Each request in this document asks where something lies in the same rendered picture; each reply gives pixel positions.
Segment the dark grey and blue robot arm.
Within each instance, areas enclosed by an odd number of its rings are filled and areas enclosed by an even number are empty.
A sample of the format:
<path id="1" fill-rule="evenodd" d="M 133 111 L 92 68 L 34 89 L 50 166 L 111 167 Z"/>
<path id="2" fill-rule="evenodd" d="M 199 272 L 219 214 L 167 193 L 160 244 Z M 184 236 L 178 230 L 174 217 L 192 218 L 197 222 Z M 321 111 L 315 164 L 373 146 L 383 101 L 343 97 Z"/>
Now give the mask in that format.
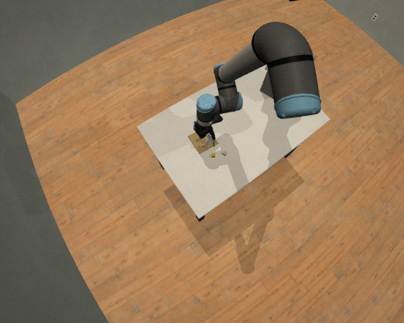
<path id="1" fill-rule="evenodd" d="M 274 109 L 280 119 L 318 114 L 318 82 L 311 47 L 294 27 L 270 22 L 252 36 L 252 42 L 228 62 L 214 66 L 218 96 L 203 94 L 197 100 L 197 122 L 208 127 L 223 120 L 220 114 L 242 108 L 242 94 L 234 80 L 267 65 Z M 233 82 L 234 81 L 234 82 Z"/>

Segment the tan flat mat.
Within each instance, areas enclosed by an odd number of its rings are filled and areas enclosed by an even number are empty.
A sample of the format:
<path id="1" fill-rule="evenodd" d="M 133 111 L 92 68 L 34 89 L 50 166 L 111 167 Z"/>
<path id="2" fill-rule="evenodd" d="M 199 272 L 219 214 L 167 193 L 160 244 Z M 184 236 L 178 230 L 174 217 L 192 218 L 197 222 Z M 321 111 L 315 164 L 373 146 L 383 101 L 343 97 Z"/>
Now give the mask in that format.
<path id="1" fill-rule="evenodd" d="M 199 154 L 213 147 L 213 143 L 205 144 L 207 136 L 201 139 L 196 132 L 189 135 L 188 138 Z"/>

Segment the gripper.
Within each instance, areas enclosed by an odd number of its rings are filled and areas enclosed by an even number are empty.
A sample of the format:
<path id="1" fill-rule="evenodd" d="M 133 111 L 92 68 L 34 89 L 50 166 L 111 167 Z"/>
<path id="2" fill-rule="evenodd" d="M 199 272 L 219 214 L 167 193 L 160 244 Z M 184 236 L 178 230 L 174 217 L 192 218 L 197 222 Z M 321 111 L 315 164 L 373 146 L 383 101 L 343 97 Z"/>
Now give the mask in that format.
<path id="1" fill-rule="evenodd" d="M 203 127 L 196 122 L 194 125 L 194 130 L 201 139 L 204 138 L 205 136 L 207 136 L 207 140 L 206 140 L 205 144 L 213 143 L 213 146 L 215 146 L 215 133 L 214 133 L 213 127 L 211 125 L 208 127 Z M 210 134 L 208 134 L 208 133 L 210 133 Z"/>

